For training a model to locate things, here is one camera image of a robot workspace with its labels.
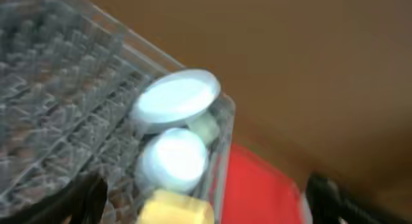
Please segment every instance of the clear plastic grid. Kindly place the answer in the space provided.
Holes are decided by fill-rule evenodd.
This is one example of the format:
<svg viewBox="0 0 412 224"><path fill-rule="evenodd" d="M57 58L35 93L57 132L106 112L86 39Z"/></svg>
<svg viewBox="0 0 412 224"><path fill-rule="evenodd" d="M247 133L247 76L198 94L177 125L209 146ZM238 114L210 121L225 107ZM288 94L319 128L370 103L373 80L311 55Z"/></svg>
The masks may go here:
<svg viewBox="0 0 412 224"><path fill-rule="evenodd" d="M133 223L145 141L127 114L151 81L184 66L86 0L0 2L0 217L98 171L109 185L101 223ZM221 132L192 195L219 223L234 103L221 95L210 112Z"/></svg>

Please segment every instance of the white round tablet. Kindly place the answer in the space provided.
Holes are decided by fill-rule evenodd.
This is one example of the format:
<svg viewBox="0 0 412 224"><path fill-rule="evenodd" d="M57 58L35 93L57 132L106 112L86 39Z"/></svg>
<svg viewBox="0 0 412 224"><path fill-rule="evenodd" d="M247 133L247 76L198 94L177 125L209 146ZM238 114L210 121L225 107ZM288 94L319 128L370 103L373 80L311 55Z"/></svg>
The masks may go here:
<svg viewBox="0 0 412 224"><path fill-rule="evenodd" d="M146 126L147 133L179 127L213 103L220 94L220 83L206 70L183 70L166 75L138 97L131 117Z"/></svg>
<svg viewBox="0 0 412 224"><path fill-rule="evenodd" d="M152 183L145 186L190 192L207 168L208 154L196 134L172 128L146 145L139 162L136 174L144 174L146 183Z"/></svg>

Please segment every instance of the red object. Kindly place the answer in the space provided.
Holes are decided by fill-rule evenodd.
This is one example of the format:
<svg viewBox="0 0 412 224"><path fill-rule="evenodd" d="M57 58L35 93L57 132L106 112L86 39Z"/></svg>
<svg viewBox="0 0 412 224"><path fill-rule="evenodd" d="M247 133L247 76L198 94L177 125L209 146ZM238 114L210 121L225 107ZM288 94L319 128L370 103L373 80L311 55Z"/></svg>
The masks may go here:
<svg viewBox="0 0 412 224"><path fill-rule="evenodd" d="M302 224L293 181L249 150L232 145L222 224Z"/></svg>

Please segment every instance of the clear plastic container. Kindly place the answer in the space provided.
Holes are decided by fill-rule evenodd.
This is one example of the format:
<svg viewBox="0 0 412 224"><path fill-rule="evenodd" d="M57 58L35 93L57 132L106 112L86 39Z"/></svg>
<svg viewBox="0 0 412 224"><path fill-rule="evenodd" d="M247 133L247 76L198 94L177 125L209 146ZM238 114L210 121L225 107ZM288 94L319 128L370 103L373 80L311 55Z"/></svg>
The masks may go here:
<svg viewBox="0 0 412 224"><path fill-rule="evenodd" d="M0 217L98 171L109 186L105 223L134 223L147 135L127 114L147 85L184 68L87 0L0 0ZM212 204L216 223L234 109L225 94L209 108L220 133L191 192Z"/></svg>

